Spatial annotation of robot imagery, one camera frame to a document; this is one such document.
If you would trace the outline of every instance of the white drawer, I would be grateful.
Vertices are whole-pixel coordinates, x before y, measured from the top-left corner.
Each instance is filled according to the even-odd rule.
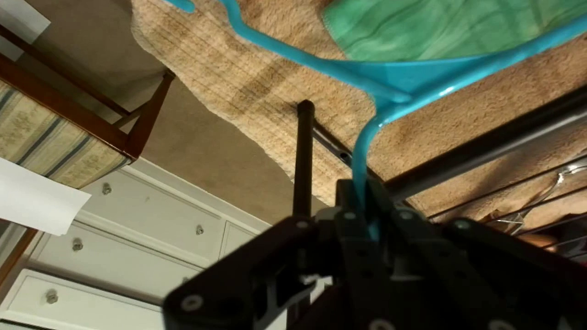
[[[158,307],[22,270],[2,309],[6,320],[59,330],[163,330]]]
[[[92,195],[81,221],[198,266],[220,255],[220,215],[180,199],[149,178],[117,171],[84,189]]]
[[[231,222],[226,222],[226,230],[224,230],[224,241],[222,241],[222,250],[220,250],[220,257],[229,255],[231,252],[235,252],[239,246],[250,243],[255,237],[255,233],[235,226]]]
[[[66,237],[44,235],[31,263],[64,277],[105,283],[154,299],[163,299],[185,277],[200,272],[196,266],[77,222]]]

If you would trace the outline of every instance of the wooden frame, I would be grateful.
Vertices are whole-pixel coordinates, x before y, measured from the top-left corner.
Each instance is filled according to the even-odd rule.
[[[35,61],[42,63],[46,68],[53,70],[66,81],[70,81],[73,87],[83,90],[84,94],[92,96],[95,101],[105,105],[108,111],[121,116],[117,123],[108,123],[103,118],[92,114],[90,111],[84,111],[77,103],[70,101],[66,96],[62,96],[59,90],[44,83],[42,79],[35,78],[26,68],[20,68],[7,57],[0,56],[0,79],[9,83],[13,89],[22,92],[24,96],[35,100],[59,118],[68,120],[81,131],[88,133],[95,140],[103,142],[105,145],[112,147],[119,155],[136,160],[145,149],[145,144],[151,136],[151,131],[156,123],[156,118],[162,111],[162,105],[165,101],[167,90],[174,79],[174,74],[171,70],[163,70],[163,79],[154,92],[154,96],[136,109],[134,112],[125,111],[116,101],[108,100],[101,92],[94,90],[88,83],[75,78],[70,70],[61,67],[59,63],[48,59],[39,50],[18,39],[15,34],[0,26],[0,37],[7,39],[11,45],[20,48],[26,56],[33,57]],[[136,120],[136,125],[128,134],[121,131],[121,127],[128,122]]]

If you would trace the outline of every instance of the green fabric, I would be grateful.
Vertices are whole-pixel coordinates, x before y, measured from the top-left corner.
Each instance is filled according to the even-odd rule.
[[[424,61],[516,48],[587,15],[587,0],[334,0],[325,26],[356,61]]]

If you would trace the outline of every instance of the woven mat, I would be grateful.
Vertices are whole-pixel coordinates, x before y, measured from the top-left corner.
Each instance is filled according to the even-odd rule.
[[[163,0],[132,4],[138,43],[176,72],[211,112],[257,142],[290,177],[299,101],[314,101],[317,122],[347,147],[354,145],[360,129],[374,112],[365,94],[239,41],[217,0],[198,0],[195,15],[184,15]],[[343,57],[319,19],[327,0],[240,4],[246,21],[261,32],[319,57]],[[587,39],[576,39],[387,127],[376,140],[369,164],[382,178],[393,178],[585,83]],[[429,189],[415,197],[413,204],[424,213],[435,213],[567,162],[587,147],[585,138],[587,131],[574,127],[541,147],[528,147]],[[350,177],[349,169],[319,145],[314,153],[314,173],[314,193],[327,204],[334,200],[334,182]],[[527,204],[549,180],[552,178],[461,213],[473,219],[495,210],[506,213]]]

